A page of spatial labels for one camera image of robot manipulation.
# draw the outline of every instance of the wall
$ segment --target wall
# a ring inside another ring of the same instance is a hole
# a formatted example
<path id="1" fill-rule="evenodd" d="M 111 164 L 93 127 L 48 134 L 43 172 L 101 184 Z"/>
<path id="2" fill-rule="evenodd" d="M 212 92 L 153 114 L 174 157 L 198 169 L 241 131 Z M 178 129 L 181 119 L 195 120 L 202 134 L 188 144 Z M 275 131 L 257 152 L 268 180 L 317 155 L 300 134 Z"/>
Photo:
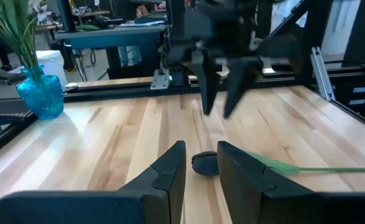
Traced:
<path id="1" fill-rule="evenodd" d="M 337 60 L 343 59 L 360 2 L 334 1 L 321 48 L 323 55 L 340 55 Z"/>

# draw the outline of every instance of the wire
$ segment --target wire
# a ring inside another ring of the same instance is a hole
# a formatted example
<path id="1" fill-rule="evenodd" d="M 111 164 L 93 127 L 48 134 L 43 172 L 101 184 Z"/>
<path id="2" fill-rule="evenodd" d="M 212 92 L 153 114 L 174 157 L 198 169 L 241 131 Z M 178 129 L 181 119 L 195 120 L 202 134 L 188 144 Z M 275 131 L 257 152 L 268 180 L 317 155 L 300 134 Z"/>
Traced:
<path id="1" fill-rule="evenodd" d="M 88 10 L 88 6 L 91 4 L 93 2 L 93 0 L 90 0 L 89 1 L 89 3 L 86 5 L 86 8 L 85 8 L 85 10 L 83 11 L 83 14 L 80 16 L 80 18 L 78 19 L 78 22 L 77 22 L 77 24 L 80 24 L 80 22 L 81 22 L 81 19 L 83 18 L 83 16 L 85 15 L 85 13 L 87 12 L 87 10 Z"/>
<path id="2" fill-rule="evenodd" d="M 91 65 L 95 65 L 96 63 L 96 55 L 94 50 L 91 49 L 91 53 L 90 53 L 90 60 L 91 60 Z"/>
<path id="3" fill-rule="evenodd" d="M 172 32 L 172 25 L 168 25 L 165 32 L 164 32 L 164 40 L 162 45 L 162 53 L 160 56 L 160 61 L 164 68 L 169 67 L 169 51 L 171 49 L 171 32 Z"/>
<path id="4" fill-rule="evenodd" d="M 72 72 L 75 72 L 77 69 L 77 66 L 75 65 L 75 67 L 71 70 L 65 70 L 65 73 L 72 73 Z"/>
<path id="5" fill-rule="evenodd" d="M 69 5 L 71 5 L 71 6 L 75 7 L 75 8 L 77 8 L 77 7 L 76 7 L 76 4 L 75 4 L 75 2 L 74 2 L 73 0 L 69 0 Z"/>

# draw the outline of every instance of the black metal frame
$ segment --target black metal frame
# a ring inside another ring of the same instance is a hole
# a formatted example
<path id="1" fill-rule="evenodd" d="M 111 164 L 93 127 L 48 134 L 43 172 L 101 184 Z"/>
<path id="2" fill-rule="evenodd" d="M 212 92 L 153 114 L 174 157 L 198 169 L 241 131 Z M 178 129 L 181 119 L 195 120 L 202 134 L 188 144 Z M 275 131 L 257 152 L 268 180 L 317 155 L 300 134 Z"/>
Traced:
<path id="1" fill-rule="evenodd" d="M 312 84 L 316 83 L 316 80 L 312 77 L 312 65 L 309 63 L 309 50 L 314 46 L 321 46 L 323 41 L 324 32 L 327 25 L 327 18 L 330 13 L 330 7 L 333 0 L 312 1 L 308 10 L 308 18 L 304 32 L 303 52 L 307 52 L 304 58 L 304 66 L 301 73 L 294 72 L 280 72 L 273 74 L 266 74 L 265 79 L 255 82 L 253 88 L 272 88 L 278 86 L 292 86 L 292 85 L 304 85 L 310 89 Z M 286 26 L 290 22 L 284 22 L 283 26 Z M 332 83 L 342 82 L 356 82 L 358 80 L 365 80 L 365 68 L 363 67 L 350 67 L 328 70 L 330 74 L 330 80 Z M 224 82 L 221 82 L 220 91 L 226 89 Z M 76 88 L 68 90 L 65 95 L 64 102 L 77 102 L 77 101 L 94 101 L 94 100 L 108 100 L 108 99 L 121 99 L 121 98 L 137 98 L 146 96 L 165 96 L 165 95 L 179 95 L 199 93 L 200 87 L 198 84 L 185 85 L 185 86 L 171 86 L 166 90 L 151 90 L 150 83 L 132 83 L 122 85 L 107 85 L 107 86 L 89 86 L 83 88 Z M 343 111 L 350 114 L 352 117 L 358 119 L 365 124 L 365 118 L 356 114 L 349 108 L 341 105 L 338 102 L 331 102 Z M 23 101 L 18 98 L 0 100 L 0 113 L 15 113 L 15 108 L 18 108 L 18 112 L 26 112 Z M 9 143 L 15 136 L 22 132 L 25 128 L 30 126 L 37 117 L 30 113 L 26 119 L 18 124 L 12 124 L 0 133 L 0 149 Z"/>

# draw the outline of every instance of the wooden table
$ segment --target wooden table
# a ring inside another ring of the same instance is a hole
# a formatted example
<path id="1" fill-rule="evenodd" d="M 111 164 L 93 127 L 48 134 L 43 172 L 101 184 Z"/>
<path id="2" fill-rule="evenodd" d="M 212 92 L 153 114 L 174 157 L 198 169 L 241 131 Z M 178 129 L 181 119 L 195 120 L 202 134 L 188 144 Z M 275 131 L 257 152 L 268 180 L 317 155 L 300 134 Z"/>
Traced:
<path id="1" fill-rule="evenodd" d="M 47 26 L 36 26 L 35 32 L 37 33 L 43 33 L 45 41 L 48 44 L 49 49 L 52 48 L 51 43 L 55 40 L 55 33 L 54 31 L 63 29 L 63 24 L 54 24 L 54 25 L 47 25 Z"/>
<path id="2" fill-rule="evenodd" d="M 365 167 L 365 125 L 302 87 L 253 90 L 231 119 L 225 93 L 209 117 L 199 95 L 67 103 L 0 150 L 0 197 L 18 190 L 117 190 L 175 141 L 187 146 L 182 223 L 231 223 L 218 177 L 192 171 L 191 156 L 227 140 L 308 167 Z M 312 190 L 365 191 L 365 173 L 289 176 Z"/>
<path id="3" fill-rule="evenodd" d="M 74 16 L 78 16 L 80 17 L 81 16 L 81 13 L 75 13 L 73 14 Z M 102 16 L 102 15 L 106 15 L 106 14 L 109 14 L 110 11 L 93 11 L 93 12 L 85 12 L 83 14 L 83 17 L 91 17 L 91 16 Z"/>
<path id="4" fill-rule="evenodd" d="M 118 85 L 118 84 L 128 84 L 128 83 L 145 83 L 152 82 L 153 77 L 140 77 L 140 78 L 120 78 L 115 80 L 100 80 L 93 82 L 76 82 L 68 83 L 66 87 L 89 87 L 89 86 L 106 86 L 106 85 Z"/>

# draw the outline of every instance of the metal bracket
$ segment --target metal bracket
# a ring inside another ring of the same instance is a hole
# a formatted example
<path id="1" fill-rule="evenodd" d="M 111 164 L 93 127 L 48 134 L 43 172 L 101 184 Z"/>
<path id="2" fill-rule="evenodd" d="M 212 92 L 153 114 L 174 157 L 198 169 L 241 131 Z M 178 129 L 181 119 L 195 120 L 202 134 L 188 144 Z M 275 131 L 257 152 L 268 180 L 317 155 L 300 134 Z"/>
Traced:
<path id="1" fill-rule="evenodd" d="M 319 47 L 312 47 L 310 58 L 320 95 L 327 101 L 336 100 Z"/>
<path id="2" fill-rule="evenodd" d="M 168 69 L 156 69 L 153 76 L 153 81 L 150 86 L 151 90 L 164 90 L 170 85 L 170 75 Z"/>

